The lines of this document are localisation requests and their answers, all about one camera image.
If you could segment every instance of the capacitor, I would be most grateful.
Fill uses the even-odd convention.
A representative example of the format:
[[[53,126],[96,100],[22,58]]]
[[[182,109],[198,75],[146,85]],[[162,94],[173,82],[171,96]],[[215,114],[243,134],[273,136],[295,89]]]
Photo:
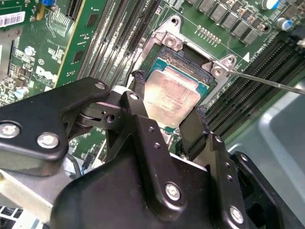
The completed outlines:
[[[291,20],[287,20],[286,18],[279,18],[276,25],[281,30],[287,31],[293,26],[293,22]]]
[[[27,56],[33,56],[35,55],[35,49],[31,46],[27,46],[25,47],[24,49],[24,53],[27,55]]]
[[[29,93],[29,90],[27,87],[19,87],[17,90],[14,92],[14,95],[18,99],[23,99],[27,94]]]
[[[280,0],[262,0],[261,6],[264,10],[274,10],[280,4]]]

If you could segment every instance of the black metal bracket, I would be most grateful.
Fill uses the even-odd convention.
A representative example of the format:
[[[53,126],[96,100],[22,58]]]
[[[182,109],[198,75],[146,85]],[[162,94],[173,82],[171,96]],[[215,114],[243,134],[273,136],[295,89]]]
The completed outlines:
[[[231,159],[238,169],[247,214],[258,228],[303,228],[295,214],[248,156],[235,152]]]
[[[36,176],[56,173],[68,152],[76,117],[83,107],[109,93],[99,80],[85,78],[0,108],[0,124],[20,129],[13,138],[0,138],[0,168]],[[39,146],[37,139],[44,133],[52,133],[58,145]]]
[[[148,118],[142,99],[134,92],[125,92],[121,104],[127,111],[126,126],[119,135],[107,131],[107,161],[124,151],[131,137],[151,210],[162,220],[176,220],[187,202],[158,124]],[[167,185],[177,188],[177,199],[168,195]]]
[[[126,139],[133,139],[150,209],[162,220],[176,220],[187,204],[183,186],[141,97],[131,91],[110,92],[104,83],[85,78],[1,108],[0,121],[16,124],[21,133],[0,138],[0,168],[36,176],[54,174],[68,152],[68,139],[92,126],[102,127],[109,140],[108,161],[122,152]],[[37,137],[43,133],[52,133],[58,144],[39,146]]]
[[[213,224],[218,228],[249,228],[235,164],[222,139],[208,130],[201,108],[191,111],[181,123],[180,132],[184,151],[210,172]]]

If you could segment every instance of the white triangle marking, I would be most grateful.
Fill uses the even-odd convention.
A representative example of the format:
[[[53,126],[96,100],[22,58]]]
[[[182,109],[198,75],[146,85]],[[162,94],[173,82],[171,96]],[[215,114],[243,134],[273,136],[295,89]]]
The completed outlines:
[[[243,59],[247,62],[250,62],[250,53],[248,52],[244,57]]]

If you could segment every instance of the black connector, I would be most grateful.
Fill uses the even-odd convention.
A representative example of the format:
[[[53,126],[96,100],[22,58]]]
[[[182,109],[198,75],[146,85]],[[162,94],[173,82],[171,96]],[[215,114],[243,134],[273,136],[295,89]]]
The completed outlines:
[[[66,16],[69,19],[72,19],[73,21],[76,20],[77,15],[80,11],[81,3],[82,3],[82,0],[70,0],[68,8],[67,8],[67,12],[66,12]]]
[[[89,167],[89,165],[90,165],[92,159],[93,159],[93,156],[90,155],[90,154],[88,154],[88,155],[86,156],[86,159],[85,159],[83,165],[81,166],[82,169],[86,170],[86,169]]]

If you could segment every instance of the blue capacitor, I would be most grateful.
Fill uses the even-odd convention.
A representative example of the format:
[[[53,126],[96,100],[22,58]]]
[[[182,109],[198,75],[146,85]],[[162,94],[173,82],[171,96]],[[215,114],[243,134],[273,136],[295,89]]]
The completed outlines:
[[[293,22],[286,18],[279,18],[276,22],[276,26],[283,31],[287,31],[293,26]]]
[[[280,0],[262,0],[261,6],[264,10],[274,10],[280,4]]]

